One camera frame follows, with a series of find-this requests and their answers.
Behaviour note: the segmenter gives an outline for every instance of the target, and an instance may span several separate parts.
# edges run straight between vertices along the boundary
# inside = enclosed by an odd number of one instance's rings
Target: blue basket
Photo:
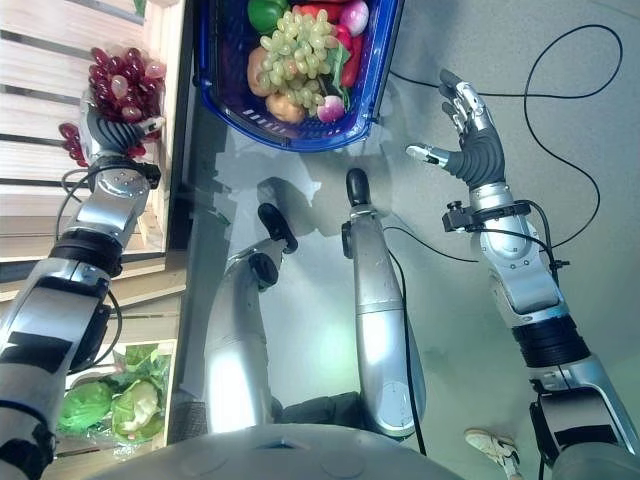
[[[308,118],[299,125],[275,119],[249,90],[246,71],[260,35],[250,25],[247,0],[204,0],[197,13],[197,81],[204,104],[226,123],[270,147],[294,152],[334,150],[365,139],[377,119],[404,0],[368,0],[369,25],[351,109],[340,120]]]

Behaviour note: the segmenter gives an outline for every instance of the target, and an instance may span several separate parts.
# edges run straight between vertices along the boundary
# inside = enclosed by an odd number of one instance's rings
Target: white sneaker
[[[479,428],[469,428],[464,432],[464,439],[500,465],[509,480],[523,480],[518,470],[518,449],[511,438],[497,436]]]

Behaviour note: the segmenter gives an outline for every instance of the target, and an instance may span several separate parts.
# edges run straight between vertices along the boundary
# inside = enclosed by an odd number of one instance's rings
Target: cable
[[[80,370],[69,371],[69,375],[84,372],[85,370],[88,370],[90,368],[95,367],[96,365],[99,365],[105,358],[109,356],[111,352],[113,352],[113,349],[115,348],[116,344],[120,340],[120,334],[122,333],[122,324],[123,324],[122,310],[120,310],[120,305],[118,304],[116,297],[113,295],[113,293],[111,293],[111,290],[107,292],[107,295],[111,299],[111,303],[113,303],[113,309],[116,312],[116,318],[118,320],[118,326],[116,327],[116,334],[114,335],[113,340],[111,341],[111,344],[109,344],[109,347],[107,348],[107,350],[99,358],[97,358],[96,360],[91,362],[89,365],[87,365],[86,367]]]
[[[69,170],[67,173],[65,173],[62,176],[62,179],[60,179],[60,185],[62,186],[62,189],[67,192],[67,194],[69,194],[69,185],[67,185],[67,178],[69,178],[71,175],[75,175],[76,173],[81,173],[81,172],[88,172],[88,170],[86,168],[76,168],[74,170]],[[73,198],[75,201],[82,203],[82,200],[80,200],[78,197],[76,197],[75,195],[71,195],[71,198]]]
[[[538,467],[538,480],[544,480],[544,460],[540,454],[540,466]]]
[[[402,310],[404,317],[404,352],[405,362],[407,364],[407,387],[409,388],[409,403],[411,404],[411,416],[413,417],[413,427],[416,431],[416,439],[418,440],[418,449],[420,453],[427,456],[427,450],[424,446],[424,438],[422,436],[422,427],[420,426],[420,417],[418,416],[418,407],[416,406],[416,395],[413,387],[413,375],[411,374],[411,345],[409,342],[409,314],[407,312],[407,284],[404,279],[404,271],[400,262],[393,254],[393,252],[387,249],[389,255],[393,259],[394,263],[398,267],[400,272],[400,280],[402,281]]]
[[[441,252],[440,250],[432,247],[431,245],[423,242],[422,240],[420,240],[418,237],[416,237],[414,234],[408,232],[407,230],[405,230],[404,228],[400,228],[400,227],[384,227],[382,229],[383,232],[386,232],[387,230],[398,230],[400,232],[403,232],[406,235],[409,235],[411,238],[413,238],[416,242],[418,242],[420,245],[428,248],[429,250],[431,250],[432,252],[437,253],[438,255],[442,255],[443,257],[446,258],[450,258],[451,260],[458,260],[459,262],[467,262],[467,263],[478,263],[478,260],[470,260],[468,258],[459,258],[459,257],[454,257],[453,255],[449,255],[447,253]]]
[[[533,77],[533,74],[536,70],[536,67],[538,66],[538,64],[540,63],[540,61],[542,60],[542,58],[544,57],[544,55],[556,44],[558,43],[560,40],[562,40],[563,38],[578,32],[580,30],[584,30],[587,28],[597,28],[597,29],[601,29],[601,30],[605,30],[606,32],[610,33],[616,40],[617,44],[618,44],[618,61],[616,64],[616,68],[613,71],[613,73],[611,74],[611,76],[609,77],[609,79],[599,88],[597,88],[596,90],[593,90],[592,92],[588,92],[585,94],[579,94],[579,95],[554,95],[554,94],[548,94],[548,93],[529,93],[529,86],[531,84],[531,79]],[[531,125],[531,122],[529,120],[529,110],[528,110],[528,103],[527,100],[529,98],[555,98],[555,99],[562,99],[562,100],[576,100],[576,99],[583,99],[583,98],[589,98],[592,97],[598,93],[600,93],[602,90],[604,90],[605,88],[607,88],[609,86],[609,84],[611,82],[613,82],[613,80],[616,78],[616,76],[618,75],[618,72],[620,70],[620,66],[622,64],[622,57],[623,57],[623,46],[622,46],[622,40],[620,39],[620,36],[610,27],[607,27],[606,25],[601,25],[601,24],[587,24],[587,25],[581,25],[579,27],[576,27],[572,30],[569,30],[568,32],[560,35],[558,38],[556,38],[553,42],[549,43],[544,50],[540,53],[540,55],[538,55],[538,57],[536,58],[536,60],[534,61],[531,69],[529,70],[529,74],[527,75],[527,82],[525,85],[525,89],[524,89],[524,93],[498,93],[498,92],[478,92],[479,95],[485,96],[485,97],[504,97],[504,98],[522,98],[524,99],[523,101],[523,111],[524,111],[524,117],[525,117],[525,122],[527,125],[527,129],[529,130],[529,133],[531,134],[531,136],[533,137],[534,141],[538,144],[538,146],[540,148],[542,148],[542,150],[544,150],[547,154],[549,154],[551,157],[553,157],[554,159],[558,160],[559,162],[562,162],[563,164],[567,165],[568,167],[571,167],[573,169],[575,169],[576,171],[578,171],[579,173],[581,173],[582,175],[584,175],[593,185],[593,188],[595,190],[595,194],[596,194],[596,205],[593,209],[593,212],[591,214],[591,216],[589,217],[589,219],[585,222],[585,224],[580,227],[575,233],[571,234],[568,238],[566,238],[565,240],[557,243],[556,245],[551,245],[549,244],[549,247],[551,248],[555,248],[555,247],[559,247],[561,245],[564,245],[568,242],[570,242],[571,240],[573,240],[574,238],[576,238],[578,235],[580,235],[582,232],[584,232],[589,225],[591,225],[591,223],[593,222],[594,218],[596,217],[596,215],[598,214],[598,211],[600,210],[600,188],[598,187],[597,182],[595,181],[595,179],[589,174],[587,173],[585,170],[583,170],[582,168],[578,167],[577,165],[571,163],[570,161],[568,161],[567,159],[561,157],[560,155],[557,155],[556,153],[554,153],[550,148],[546,147],[538,138],[538,136],[535,134],[535,131]],[[415,79],[411,79],[408,77],[405,77],[404,75],[401,75],[397,72],[394,72],[393,70],[389,71],[392,75],[400,78],[401,80],[404,80],[406,82],[409,83],[413,83],[416,85],[423,85],[426,87],[431,87],[431,88],[438,88],[439,85],[431,83],[431,82],[425,82],[425,81],[420,81],[420,80],[415,80]]]
[[[543,208],[533,200],[516,200],[515,203],[526,203],[538,212],[538,215],[540,215],[540,219],[542,220],[542,226],[544,229],[544,242],[549,247],[549,251],[553,252],[553,246],[551,244],[551,227],[549,227],[549,220],[547,219],[547,215],[544,213]],[[549,265],[549,270],[551,270],[551,276],[553,277],[553,280],[556,282],[556,285],[560,286],[560,280],[558,279],[558,268],[558,264],[555,262],[555,260]]]

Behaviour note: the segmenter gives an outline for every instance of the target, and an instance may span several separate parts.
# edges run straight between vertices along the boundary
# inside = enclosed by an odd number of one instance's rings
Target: green cabbage
[[[123,440],[144,441],[162,430],[163,422],[156,415],[160,411],[158,391],[148,381],[134,382],[122,395],[113,399],[111,410],[113,431]]]
[[[91,382],[69,390],[62,401],[58,429],[83,432],[98,423],[111,408],[111,389],[102,382]]]

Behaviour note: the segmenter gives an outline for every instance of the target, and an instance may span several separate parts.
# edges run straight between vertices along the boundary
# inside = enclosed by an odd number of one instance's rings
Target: red pepper
[[[360,57],[362,56],[362,46],[364,44],[364,35],[358,35],[351,39],[352,47],[349,53],[351,57],[342,67],[342,76],[340,77],[340,85],[343,87],[353,87],[358,78],[360,70]]]
[[[297,8],[300,15],[308,13],[313,18],[316,18],[320,10],[326,10],[329,23],[338,23],[340,21],[340,13],[342,13],[342,6],[335,3],[312,3],[308,5],[296,5],[293,8]]]
[[[349,29],[344,25],[336,25],[335,28],[335,37],[342,44],[342,46],[349,51],[349,54],[353,55],[353,53],[351,52],[351,49],[353,48],[353,42],[351,41],[351,34],[349,33]]]

